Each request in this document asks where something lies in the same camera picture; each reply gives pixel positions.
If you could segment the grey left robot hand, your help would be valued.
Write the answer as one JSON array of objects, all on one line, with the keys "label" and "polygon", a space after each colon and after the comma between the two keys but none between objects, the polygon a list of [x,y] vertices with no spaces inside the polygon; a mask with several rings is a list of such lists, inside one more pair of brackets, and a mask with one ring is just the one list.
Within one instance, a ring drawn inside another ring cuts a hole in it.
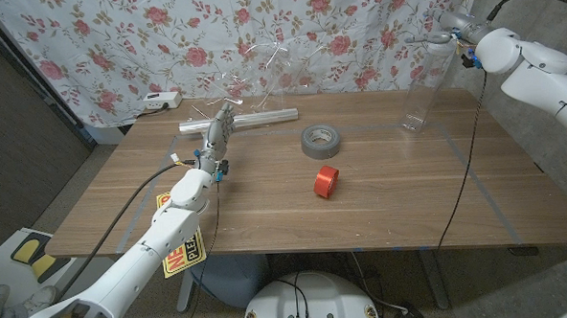
[{"label": "grey left robot hand", "polygon": [[234,107],[228,102],[221,106],[203,139],[202,148],[194,164],[196,169],[208,173],[215,172],[215,165],[224,158],[227,151],[227,143],[234,130],[234,116]]}]

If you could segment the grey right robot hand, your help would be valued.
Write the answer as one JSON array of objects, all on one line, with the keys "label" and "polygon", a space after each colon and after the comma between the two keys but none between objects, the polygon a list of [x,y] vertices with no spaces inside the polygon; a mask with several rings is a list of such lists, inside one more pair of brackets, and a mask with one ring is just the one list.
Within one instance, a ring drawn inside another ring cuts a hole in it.
[{"label": "grey right robot hand", "polygon": [[492,32],[491,26],[484,19],[478,19],[470,14],[430,11],[428,16],[438,21],[440,30],[434,33],[407,36],[404,42],[446,44],[451,39],[461,39],[466,43],[478,44],[484,36]]}]

